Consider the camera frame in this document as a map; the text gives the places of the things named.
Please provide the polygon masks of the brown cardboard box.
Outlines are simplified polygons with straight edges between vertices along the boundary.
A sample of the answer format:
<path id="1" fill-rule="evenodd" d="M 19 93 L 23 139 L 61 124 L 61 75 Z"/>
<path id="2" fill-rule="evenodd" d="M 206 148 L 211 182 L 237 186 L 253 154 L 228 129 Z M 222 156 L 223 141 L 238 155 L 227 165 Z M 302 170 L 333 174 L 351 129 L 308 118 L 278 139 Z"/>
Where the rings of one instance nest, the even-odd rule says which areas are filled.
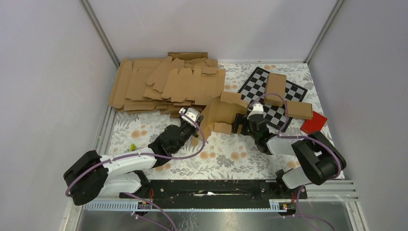
<path id="1" fill-rule="evenodd" d="M 232 134 L 232 124 L 237 114 L 246 114 L 249 103 L 241 99 L 240 93 L 223 91 L 213 98 L 201 112 L 203 120 L 200 128 L 206 140 L 212 132 Z"/>

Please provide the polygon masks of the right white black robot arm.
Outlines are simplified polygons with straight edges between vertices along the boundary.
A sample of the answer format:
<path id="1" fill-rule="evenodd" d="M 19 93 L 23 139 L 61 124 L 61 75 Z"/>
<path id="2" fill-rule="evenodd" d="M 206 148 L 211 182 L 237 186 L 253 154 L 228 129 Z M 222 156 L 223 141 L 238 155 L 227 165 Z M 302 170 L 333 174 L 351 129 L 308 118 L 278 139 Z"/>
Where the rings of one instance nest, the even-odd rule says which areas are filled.
<path id="1" fill-rule="evenodd" d="M 346 167 L 344 157 L 320 131 L 307 136 L 283 136 L 271 133 L 261 114 L 236 114 L 232 133 L 250 136 L 263 154 L 297 158 L 299 167 L 276 172 L 274 191 L 282 198 L 290 197 L 302 185 L 322 185 L 338 177 Z"/>

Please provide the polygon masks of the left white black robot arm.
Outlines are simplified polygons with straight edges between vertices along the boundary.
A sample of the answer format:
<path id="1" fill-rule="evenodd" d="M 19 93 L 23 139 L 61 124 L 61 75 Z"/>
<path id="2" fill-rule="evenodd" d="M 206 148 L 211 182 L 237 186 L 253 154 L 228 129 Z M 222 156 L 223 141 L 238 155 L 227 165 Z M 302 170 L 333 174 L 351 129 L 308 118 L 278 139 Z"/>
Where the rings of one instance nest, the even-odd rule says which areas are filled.
<path id="1" fill-rule="evenodd" d="M 143 149 L 118 154 L 99 155 L 96 150 L 84 153 L 64 174 L 65 196 L 75 205 L 84 205 L 103 195 L 133 193 L 143 198 L 149 185 L 142 174 L 145 169 L 160 167 L 175 160 L 177 153 L 191 137 L 202 133 L 203 115 L 181 113 L 180 126 L 170 125 Z"/>

